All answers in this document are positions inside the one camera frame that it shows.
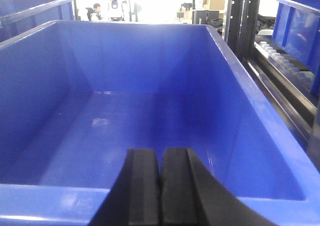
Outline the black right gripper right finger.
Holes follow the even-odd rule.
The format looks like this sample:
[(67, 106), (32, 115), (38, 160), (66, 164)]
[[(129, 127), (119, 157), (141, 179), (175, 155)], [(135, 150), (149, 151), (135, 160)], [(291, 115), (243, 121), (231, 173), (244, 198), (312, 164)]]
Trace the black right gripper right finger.
[(161, 163), (164, 226), (273, 226), (229, 192), (192, 148), (169, 147)]

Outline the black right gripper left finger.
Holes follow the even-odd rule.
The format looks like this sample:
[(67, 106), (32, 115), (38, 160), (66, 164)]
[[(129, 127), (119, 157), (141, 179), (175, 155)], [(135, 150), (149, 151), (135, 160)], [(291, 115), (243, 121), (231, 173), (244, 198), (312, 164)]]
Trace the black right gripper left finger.
[(158, 226), (159, 165), (151, 148), (130, 148), (124, 164), (90, 226)]

